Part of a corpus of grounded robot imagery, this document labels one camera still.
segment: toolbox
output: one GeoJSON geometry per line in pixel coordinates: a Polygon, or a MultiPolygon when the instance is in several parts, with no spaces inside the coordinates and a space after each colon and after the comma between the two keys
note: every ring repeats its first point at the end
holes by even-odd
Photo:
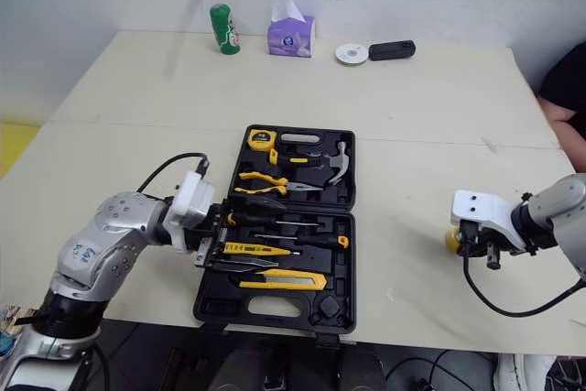
{"type": "Polygon", "coordinates": [[[328,345],[351,332],[354,164],[353,132],[247,127],[220,232],[207,243],[215,260],[206,265],[195,317],[217,329],[247,324],[314,331],[328,345]],[[251,301],[260,297],[287,299],[298,314],[252,312],[251,301]]]}

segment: hammer head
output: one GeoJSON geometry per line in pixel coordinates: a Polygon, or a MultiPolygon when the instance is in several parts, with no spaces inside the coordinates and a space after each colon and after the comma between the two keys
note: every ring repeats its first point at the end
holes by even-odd
{"type": "Polygon", "coordinates": [[[350,158],[346,155],[346,143],[340,141],[338,143],[338,155],[330,156],[330,168],[337,168],[338,172],[336,175],[328,180],[328,184],[337,185],[346,171],[348,171],[348,164],[350,164],[350,158]]]}

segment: table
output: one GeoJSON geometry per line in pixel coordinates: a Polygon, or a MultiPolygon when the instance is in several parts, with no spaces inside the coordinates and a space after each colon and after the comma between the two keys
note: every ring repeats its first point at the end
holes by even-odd
{"type": "MultiPolygon", "coordinates": [[[[267,56],[263,38],[244,37],[227,57],[211,35],[119,32],[0,182],[2,300],[38,305],[65,240],[167,157],[206,152],[220,201],[248,125],[340,128],[357,139],[357,327],[345,341],[586,354],[582,294],[533,318],[502,317],[443,243],[456,189],[514,200],[572,172],[511,51],[418,44],[410,60],[347,68],[332,59],[340,43],[319,40],[303,60],[267,56]]],[[[152,193],[173,193],[185,166],[152,193]]],[[[473,261],[472,276],[512,310],[577,277],[557,248],[502,263],[491,272],[473,261]]],[[[184,255],[150,247],[105,316],[198,326],[200,279],[184,255]]]]}

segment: tissue box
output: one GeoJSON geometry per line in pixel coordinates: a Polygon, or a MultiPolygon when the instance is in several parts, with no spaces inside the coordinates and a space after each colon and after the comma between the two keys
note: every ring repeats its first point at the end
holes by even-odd
{"type": "Polygon", "coordinates": [[[266,33],[268,53],[291,57],[311,57],[315,43],[313,16],[303,16],[305,22],[288,17],[271,22],[266,33]]]}

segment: yellow part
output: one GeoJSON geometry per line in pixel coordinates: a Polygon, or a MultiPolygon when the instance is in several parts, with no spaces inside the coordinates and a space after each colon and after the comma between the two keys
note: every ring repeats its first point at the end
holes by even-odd
{"type": "Polygon", "coordinates": [[[241,281],[241,288],[284,288],[287,290],[323,290],[326,287],[326,277],[323,274],[314,272],[303,272],[300,270],[289,269],[268,269],[263,272],[256,272],[257,275],[265,277],[284,277],[284,278],[306,278],[311,279],[313,284],[297,284],[292,282],[278,281],[241,281]]]}
{"type": "Polygon", "coordinates": [[[32,125],[0,124],[0,178],[12,167],[38,132],[32,125]]]}
{"type": "Polygon", "coordinates": [[[286,178],[275,179],[268,174],[259,173],[258,171],[240,173],[238,177],[242,180],[260,179],[277,186],[285,186],[288,184],[288,180],[286,178]]]}
{"type": "MultiPolygon", "coordinates": [[[[274,148],[268,152],[268,161],[273,165],[278,164],[278,152],[274,148]]],[[[309,160],[306,157],[291,157],[288,161],[293,164],[307,164],[309,160]]]]}
{"type": "Polygon", "coordinates": [[[458,240],[458,228],[452,228],[446,232],[446,246],[456,254],[460,249],[460,240],[458,240]]]}
{"type": "Polygon", "coordinates": [[[274,148],[271,148],[270,151],[268,152],[268,161],[271,164],[276,165],[277,160],[278,160],[278,152],[274,148]]]}
{"type": "Polygon", "coordinates": [[[225,254],[247,254],[247,255],[291,255],[288,249],[280,247],[265,246],[264,244],[226,242],[223,247],[225,254]]]}
{"type": "Polygon", "coordinates": [[[346,249],[350,245],[350,240],[345,235],[338,235],[338,243],[342,245],[344,249],[346,249]]]}
{"type": "Polygon", "coordinates": [[[264,192],[271,192],[277,190],[281,193],[281,196],[287,194],[287,188],[285,187],[268,187],[268,188],[261,188],[260,190],[247,190],[246,188],[234,188],[236,192],[245,192],[246,194],[262,194],[264,192]]]}
{"type": "Polygon", "coordinates": [[[270,151],[275,146],[277,132],[253,128],[248,134],[248,146],[254,151],[270,151]]]}

